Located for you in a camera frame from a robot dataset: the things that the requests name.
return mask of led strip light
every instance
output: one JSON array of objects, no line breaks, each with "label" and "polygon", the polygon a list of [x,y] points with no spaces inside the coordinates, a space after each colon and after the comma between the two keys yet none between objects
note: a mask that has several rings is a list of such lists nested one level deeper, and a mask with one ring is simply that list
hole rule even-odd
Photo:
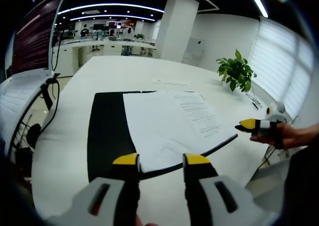
[{"label": "led strip light", "polygon": [[147,6],[143,6],[143,5],[137,5],[137,4],[129,4],[129,3],[96,3],[96,4],[89,4],[89,5],[83,5],[83,6],[78,6],[78,7],[74,7],[74,8],[69,8],[69,9],[66,9],[64,11],[59,12],[58,14],[62,14],[62,13],[66,13],[66,12],[70,12],[70,11],[77,10],[77,9],[82,9],[82,8],[99,7],[99,6],[138,7],[138,8],[146,8],[146,9],[150,9],[150,10],[154,10],[154,11],[158,11],[158,12],[164,13],[164,11],[161,10],[161,9],[151,8],[151,7],[147,7]]},{"label": "led strip light", "polygon": [[80,20],[84,18],[94,18],[94,17],[127,17],[127,18],[140,18],[150,21],[155,21],[155,19],[152,18],[144,18],[144,17],[138,17],[138,16],[132,16],[132,15],[120,15],[120,14],[99,14],[99,15],[90,15],[90,16],[84,16],[84,17],[78,17],[78,18],[72,18],[70,21],[73,20]]}]

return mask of whiteboard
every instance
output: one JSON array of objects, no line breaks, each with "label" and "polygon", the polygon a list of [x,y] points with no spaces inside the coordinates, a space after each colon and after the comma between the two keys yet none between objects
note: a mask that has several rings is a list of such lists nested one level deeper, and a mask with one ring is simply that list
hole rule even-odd
[{"label": "whiteboard", "polygon": [[198,38],[189,38],[182,63],[198,66],[203,55],[205,40]]},{"label": "whiteboard", "polygon": [[194,57],[201,57],[204,52],[205,40],[198,38],[189,38],[186,52],[193,55]]}]

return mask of laptop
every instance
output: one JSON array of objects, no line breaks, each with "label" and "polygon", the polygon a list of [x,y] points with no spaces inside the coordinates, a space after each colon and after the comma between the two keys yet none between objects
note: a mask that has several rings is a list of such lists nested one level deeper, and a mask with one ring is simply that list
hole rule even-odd
[{"label": "laptop", "polygon": [[54,23],[62,0],[44,0],[32,9],[15,31],[12,48],[12,76],[0,84],[0,138],[9,155],[26,110],[54,76],[51,64]]}]

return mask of office floor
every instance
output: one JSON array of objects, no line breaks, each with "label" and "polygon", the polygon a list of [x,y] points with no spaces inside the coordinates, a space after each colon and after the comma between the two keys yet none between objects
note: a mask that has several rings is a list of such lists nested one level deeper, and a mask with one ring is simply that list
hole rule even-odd
[{"label": "office floor", "polygon": [[[71,78],[60,78],[58,79],[60,84],[60,90],[63,91],[63,88],[67,85]],[[57,85],[54,85],[53,87],[53,93],[55,97],[57,96]],[[52,98],[52,87],[49,87],[49,94]],[[37,100],[34,102],[28,113],[26,114],[24,118],[24,123],[27,123],[28,125],[33,124],[40,124],[42,125],[46,116],[47,116],[48,110],[46,108],[45,102],[42,98],[38,97]],[[25,139],[26,130],[23,125],[20,126],[19,133],[23,135],[23,138]],[[27,147],[25,141],[21,141],[22,147]],[[273,181],[271,178],[265,178],[260,180],[255,180],[253,182],[249,182],[246,186],[246,189],[249,190],[253,197],[256,197],[258,195],[261,195],[262,193],[268,191],[269,189],[273,188],[277,182]]]}]

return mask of paper sheet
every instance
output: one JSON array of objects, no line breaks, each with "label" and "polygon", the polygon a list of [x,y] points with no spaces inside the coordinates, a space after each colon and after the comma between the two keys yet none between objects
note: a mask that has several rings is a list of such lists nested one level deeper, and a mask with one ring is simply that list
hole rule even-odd
[{"label": "paper sheet", "polygon": [[177,78],[151,78],[153,83],[162,83],[162,84],[174,84],[174,85],[188,85],[188,86],[195,86],[189,80],[177,79]]},{"label": "paper sheet", "polygon": [[205,153],[235,134],[198,93],[158,91],[123,98],[144,172],[179,164],[184,153]]}]

